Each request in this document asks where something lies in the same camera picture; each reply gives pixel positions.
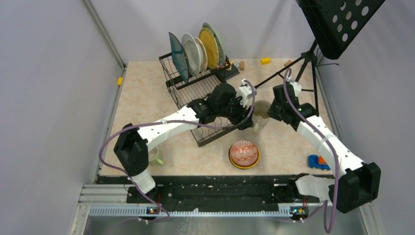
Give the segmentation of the beige mug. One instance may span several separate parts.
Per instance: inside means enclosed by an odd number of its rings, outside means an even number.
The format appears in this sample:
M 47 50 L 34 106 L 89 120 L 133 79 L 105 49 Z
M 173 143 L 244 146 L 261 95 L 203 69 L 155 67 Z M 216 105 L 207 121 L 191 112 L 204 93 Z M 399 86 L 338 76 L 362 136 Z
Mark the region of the beige mug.
M 258 100 L 254 103 L 254 112 L 252 115 L 253 129 L 259 132 L 268 123 L 270 117 L 268 115 L 271 103 L 265 100 Z

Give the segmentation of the black wire dish rack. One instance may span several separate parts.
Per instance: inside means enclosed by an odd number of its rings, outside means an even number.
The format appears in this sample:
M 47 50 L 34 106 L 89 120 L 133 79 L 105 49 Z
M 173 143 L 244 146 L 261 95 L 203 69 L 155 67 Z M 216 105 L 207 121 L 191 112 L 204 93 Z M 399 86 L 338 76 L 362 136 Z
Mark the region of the black wire dish rack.
M 159 62 L 166 78 L 165 85 L 167 90 L 178 109 L 195 99 L 205 98 L 216 86 L 227 82 L 223 78 L 225 68 L 206 70 L 189 78 L 188 82 L 185 83 L 173 64 L 172 53 L 160 56 Z M 231 126 L 228 119 L 224 117 L 217 117 L 209 125 L 219 127 L 220 129 L 199 127 L 191 130 L 198 147 L 205 146 L 235 130 L 224 129 L 225 127 Z

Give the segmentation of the light green flower plate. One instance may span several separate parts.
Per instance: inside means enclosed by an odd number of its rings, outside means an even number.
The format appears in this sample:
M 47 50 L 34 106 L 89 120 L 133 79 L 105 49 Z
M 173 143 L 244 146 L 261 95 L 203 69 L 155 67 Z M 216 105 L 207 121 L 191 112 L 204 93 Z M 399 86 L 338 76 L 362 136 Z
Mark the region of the light green flower plate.
M 209 23 L 203 23 L 203 27 L 208 28 L 214 35 L 214 38 L 217 42 L 218 52 L 219 52 L 219 65 L 225 66 L 226 65 L 226 52 L 225 52 L 225 44 L 222 40 L 222 37 L 218 30 L 212 27 Z

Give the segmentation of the white plate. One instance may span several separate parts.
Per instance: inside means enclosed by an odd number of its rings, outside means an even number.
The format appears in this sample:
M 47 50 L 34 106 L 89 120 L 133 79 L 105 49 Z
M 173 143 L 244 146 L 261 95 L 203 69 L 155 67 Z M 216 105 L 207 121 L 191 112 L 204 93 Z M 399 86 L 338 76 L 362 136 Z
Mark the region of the white plate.
M 203 60 L 201 48 L 190 34 L 184 34 L 181 43 L 187 54 L 190 76 L 196 76 L 200 72 Z

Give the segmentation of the dark teal square plate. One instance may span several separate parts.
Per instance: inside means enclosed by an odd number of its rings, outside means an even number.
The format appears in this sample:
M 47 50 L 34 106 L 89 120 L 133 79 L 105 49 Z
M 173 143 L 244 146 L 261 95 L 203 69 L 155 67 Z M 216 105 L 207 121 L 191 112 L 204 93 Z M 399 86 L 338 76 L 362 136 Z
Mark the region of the dark teal square plate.
M 172 61 L 182 80 L 187 83 L 189 80 L 189 63 L 187 54 L 179 39 L 171 32 L 169 34 Z

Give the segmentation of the cream floral plate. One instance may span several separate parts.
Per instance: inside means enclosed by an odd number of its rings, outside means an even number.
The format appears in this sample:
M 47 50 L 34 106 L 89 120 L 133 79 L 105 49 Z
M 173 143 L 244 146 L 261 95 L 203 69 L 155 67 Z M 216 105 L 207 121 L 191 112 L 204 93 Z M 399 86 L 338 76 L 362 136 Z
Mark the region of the cream floral plate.
M 202 57 L 201 65 L 200 65 L 200 72 L 204 72 L 207 70 L 208 67 L 208 57 L 206 53 L 206 48 L 203 42 L 199 38 L 194 38 L 197 45 L 200 47 L 200 54 Z

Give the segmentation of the yellow bamboo pattern plate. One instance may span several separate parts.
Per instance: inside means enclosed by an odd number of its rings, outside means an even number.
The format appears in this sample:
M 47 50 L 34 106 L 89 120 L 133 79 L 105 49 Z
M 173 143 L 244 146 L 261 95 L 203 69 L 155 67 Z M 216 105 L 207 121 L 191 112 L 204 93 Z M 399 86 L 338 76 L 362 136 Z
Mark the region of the yellow bamboo pattern plate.
M 219 51 L 213 33 L 208 28 L 203 27 L 199 32 L 199 39 L 206 49 L 207 67 L 211 70 L 215 70 L 219 64 Z

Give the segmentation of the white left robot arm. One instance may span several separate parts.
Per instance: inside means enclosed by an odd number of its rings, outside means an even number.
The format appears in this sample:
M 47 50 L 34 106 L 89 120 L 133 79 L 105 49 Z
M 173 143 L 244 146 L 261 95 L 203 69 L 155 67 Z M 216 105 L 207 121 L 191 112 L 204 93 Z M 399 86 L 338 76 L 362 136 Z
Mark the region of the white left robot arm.
M 156 183 L 148 170 L 151 150 L 182 132 L 199 127 L 212 129 L 217 117 L 228 119 L 233 128 L 251 127 L 254 106 L 248 102 L 254 101 L 256 94 L 256 89 L 246 79 L 238 89 L 227 83 L 220 84 L 205 97 L 192 100 L 169 116 L 152 123 L 125 125 L 114 153 L 130 181 L 139 188 L 138 196 L 144 202 L 152 202 L 157 196 Z

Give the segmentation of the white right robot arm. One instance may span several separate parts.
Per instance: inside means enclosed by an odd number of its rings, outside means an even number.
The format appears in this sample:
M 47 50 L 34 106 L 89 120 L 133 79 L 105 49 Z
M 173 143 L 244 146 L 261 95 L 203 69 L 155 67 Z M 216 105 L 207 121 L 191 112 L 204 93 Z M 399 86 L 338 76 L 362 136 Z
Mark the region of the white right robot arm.
M 334 135 L 317 110 L 309 103 L 300 104 L 297 83 L 273 87 L 274 99 L 269 117 L 290 125 L 306 138 L 332 171 L 334 178 L 300 174 L 287 188 L 294 202 L 305 196 L 334 203 L 339 212 L 347 213 L 378 197 L 381 169 L 376 163 L 366 163 L 353 154 Z

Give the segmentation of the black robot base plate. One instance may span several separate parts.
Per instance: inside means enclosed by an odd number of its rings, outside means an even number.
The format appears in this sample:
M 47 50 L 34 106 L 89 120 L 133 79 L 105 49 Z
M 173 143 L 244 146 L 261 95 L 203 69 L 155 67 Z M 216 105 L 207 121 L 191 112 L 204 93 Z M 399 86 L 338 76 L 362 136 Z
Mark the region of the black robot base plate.
M 295 194 L 293 175 L 155 176 L 147 197 L 170 216 L 198 212 L 213 214 L 281 213 L 283 217 L 308 212 L 319 205 L 312 196 Z

